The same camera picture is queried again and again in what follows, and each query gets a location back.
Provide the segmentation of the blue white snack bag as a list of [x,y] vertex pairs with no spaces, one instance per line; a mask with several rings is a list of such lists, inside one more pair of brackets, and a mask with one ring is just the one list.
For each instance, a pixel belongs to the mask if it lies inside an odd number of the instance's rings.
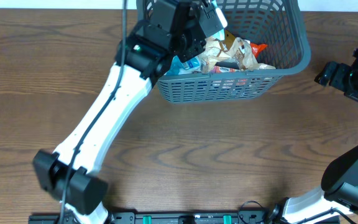
[[165,75],[186,75],[193,72],[200,72],[201,66],[202,63],[198,57],[193,57],[186,62],[181,62],[180,59],[175,56],[172,60],[169,71],[167,71]]

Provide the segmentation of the beige brown snack bag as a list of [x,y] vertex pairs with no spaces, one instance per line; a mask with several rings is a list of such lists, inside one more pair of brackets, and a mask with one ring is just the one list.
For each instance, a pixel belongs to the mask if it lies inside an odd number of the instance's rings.
[[217,63],[230,65],[237,63],[235,53],[231,50],[235,40],[236,37],[228,30],[224,30],[224,40],[219,40],[213,36],[208,37],[204,52],[198,56],[202,64],[201,73],[209,73]]

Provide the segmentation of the San Remo spaghetti packet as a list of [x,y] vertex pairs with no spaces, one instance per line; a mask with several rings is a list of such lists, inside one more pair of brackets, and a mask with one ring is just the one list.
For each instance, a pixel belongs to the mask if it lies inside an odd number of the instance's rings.
[[259,44],[258,45],[258,44],[254,44],[254,43],[250,43],[250,46],[251,46],[251,50],[252,50],[252,53],[255,58],[257,58],[259,56],[259,54],[268,47],[267,44]]

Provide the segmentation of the beige paper bag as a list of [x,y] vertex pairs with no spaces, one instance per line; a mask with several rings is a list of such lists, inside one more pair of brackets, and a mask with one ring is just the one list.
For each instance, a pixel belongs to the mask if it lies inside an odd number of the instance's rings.
[[257,58],[252,53],[250,43],[249,40],[241,39],[240,37],[236,38],[237,47],[234,48],[236,50],[234,57],[238,67],[241,70],[274,70],[274,66],[257,61]]

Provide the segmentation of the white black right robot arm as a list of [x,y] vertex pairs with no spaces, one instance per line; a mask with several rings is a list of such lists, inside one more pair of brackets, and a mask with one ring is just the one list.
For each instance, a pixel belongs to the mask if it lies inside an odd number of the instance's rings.
[[[352,65],[328,62],[315,82],[329,85],[358,102],[358,48]],[[277,204],[265,223],[329,223],[341,216],[349,223],[358,215],[358,145],[333,160],[324,171],[321,185],[308,193]]]

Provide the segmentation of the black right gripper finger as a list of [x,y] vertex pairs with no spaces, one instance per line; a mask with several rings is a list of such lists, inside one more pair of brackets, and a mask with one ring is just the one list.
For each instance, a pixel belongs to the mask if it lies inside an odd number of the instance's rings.
[[330,66],[333,71],[329,85],[343,92],[349,91],[351,89],[349,81],[351,66],[344,63],[330,63]]
[[339,64],[337,62],[328,62],[323,70],[315,77],[314,81],[321,86],[327,86],[336,73],[338,66]]

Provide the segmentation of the teal white snack bag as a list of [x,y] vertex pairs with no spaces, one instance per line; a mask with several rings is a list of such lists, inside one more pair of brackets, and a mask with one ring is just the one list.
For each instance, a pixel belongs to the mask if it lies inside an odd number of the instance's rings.
[[218,31],[217,33],[212,35],[212,37],[215,38],[216,40],[224,41],[225,40],[224,29],[227,27],[227,20],[223,14],[221,8],[218,7],[216,0],[212,0],[211,3],[213,4],[213,6],[217,12],[218,19],[221,22],[222,27],[223,27],[220,31]]

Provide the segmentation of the Kleenex tissue multipack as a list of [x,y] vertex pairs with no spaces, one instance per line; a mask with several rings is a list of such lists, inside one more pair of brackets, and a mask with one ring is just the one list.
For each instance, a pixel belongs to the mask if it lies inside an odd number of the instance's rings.
[[[239,72],[238,69],[235,68],[227,68],[227,67],[220,67],[215,65],[214,68],[210,71],[210,73],[234,73]],[[242,88],[247,82],[247,79],[240,79],[235,84],[236,88]],[[234,84],[234,80],[213,80],[211,82],[212,87],[221,87],[223,90],[228,90],[232,88]]]

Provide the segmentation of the grey plastic basket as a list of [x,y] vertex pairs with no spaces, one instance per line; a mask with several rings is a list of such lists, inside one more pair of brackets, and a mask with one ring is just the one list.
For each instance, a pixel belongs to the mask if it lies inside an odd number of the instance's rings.
[[311,50],[303,16],[296,0],[218,1],[229,23],[228,31],[267,48],[258,62],[275,70],[209,72],[164,76],[161,95],[171,103],[247,100],[261,96],[279,79],[300,73],[310,62]]

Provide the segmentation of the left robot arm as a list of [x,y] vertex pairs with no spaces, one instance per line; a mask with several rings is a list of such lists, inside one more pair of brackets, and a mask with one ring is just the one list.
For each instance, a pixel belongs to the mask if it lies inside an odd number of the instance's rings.
[[111,223],[103,205],[108,184],[98,177],[104,158],[134,108],[150,93],[174,58],[201,54],[206,40],[227,20],[215,1],[157,1],[149,19],[122,28],[106,83],[73,132],[52,152],[40,150],[32,164],[41,188],[60,202],[52,216],[30,223]]

